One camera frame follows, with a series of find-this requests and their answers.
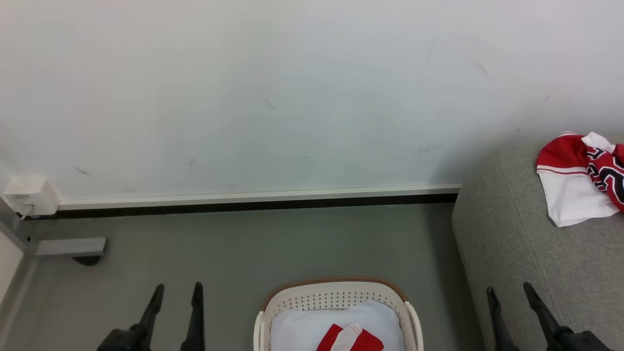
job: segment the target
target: red and white garment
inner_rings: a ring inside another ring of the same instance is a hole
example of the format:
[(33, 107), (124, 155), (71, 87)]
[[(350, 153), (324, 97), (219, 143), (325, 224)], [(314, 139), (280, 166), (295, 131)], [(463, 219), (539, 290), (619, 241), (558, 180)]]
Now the red and white garment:
[(316, 351), (383, 351), (384, 344), (359, 324), (345, 328), (334, 324), (323, 337)]
[(624, 210), (624, 146), (565, 132), (537, 157), (548, 215), (557, 227)]

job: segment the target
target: gray fabric upholstery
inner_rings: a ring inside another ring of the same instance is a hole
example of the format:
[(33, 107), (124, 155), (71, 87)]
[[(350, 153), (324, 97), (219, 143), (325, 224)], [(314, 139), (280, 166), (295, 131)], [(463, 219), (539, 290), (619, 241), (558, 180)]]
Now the gray fabric upholstery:
[(453, 212), (457, 244), (484, 333), (494, 349), (485, 290), (493, 286), (523, 351), (545, 350), (522, 284), (533, 284), (562, 325), (624, 347), (624, 215), (557, 228), (535, 159), (545, 143), (512, 144), (466, 177)]

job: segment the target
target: white power socket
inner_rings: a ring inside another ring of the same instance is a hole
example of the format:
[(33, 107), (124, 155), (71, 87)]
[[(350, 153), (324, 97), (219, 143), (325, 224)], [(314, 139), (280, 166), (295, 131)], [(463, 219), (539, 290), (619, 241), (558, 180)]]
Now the white power socket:
[(59, 194), (46, 178), (32, 175), (11, 179), (4, 190), (9, 205), (21, 214), (33, 205), (29, 215), (55, 214), (59, 208)]

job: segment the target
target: brown basket rim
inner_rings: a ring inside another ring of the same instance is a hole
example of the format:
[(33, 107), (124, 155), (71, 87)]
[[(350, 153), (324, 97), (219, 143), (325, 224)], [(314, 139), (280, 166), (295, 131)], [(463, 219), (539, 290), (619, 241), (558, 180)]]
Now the brown basket rim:
[(396, 285), (395, 283), (391, 282), (388, 279), (380, 278), (380, 277), (373, 277), (373, 276), (366, 276), (366, 275), (364, 275), (364, 276), (362, 276), (362, 275), (345, 275), (345, 276), (340, 276), (340, 277), (314, 278), (314, 279), (301, 280), (299, 282), (293, 282), (293, 283), (284, 284), (284, 285), (278, 287), (277, 289), (273, 290), (267, 296), (267, 298), (265, 299), (264, 303), (262, 304), (261, 311), (264, 312), (266, 310), (266, 307), (269, 305), (269, 302), (271, 301), (271, 299), (273, 297), (275, 297), (275, 295), (279, 294), (282, 290), (286, 290), (286, 289), (290, 289), (290, 288), (294, 288), (294, 287), (300, 287), (300, 286), (303, 286), (303, 285), (313, 285), (313, 284), (322, 284), (322, 283), (337, 283), (337, 282), (368, 282), (368, 283), (383, 284), (383, 285), (389, 287), (390, 289), (393, 289), (394, 292), (401, 298), (401, 300), (403, 302), (407, 302), (407, 295), (405, 295), (403, 290), (401, 290), (401, 288), (399, 288), (398, 285)]

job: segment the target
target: laundry basket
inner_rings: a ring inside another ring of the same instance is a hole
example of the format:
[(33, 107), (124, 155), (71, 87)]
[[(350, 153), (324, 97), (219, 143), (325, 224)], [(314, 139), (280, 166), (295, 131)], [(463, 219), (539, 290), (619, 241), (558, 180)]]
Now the laundry basket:
[(270, 351), (271, 323), (285, 310), (344, 310), (373, 300), (399, 317), (405, 351), (423, 351), (422, 329), (414, 307), (401, 289), (376, 277), (336, 277), (307, 280), (276, 289), (265, 300), (253, 328), (253, 350)]

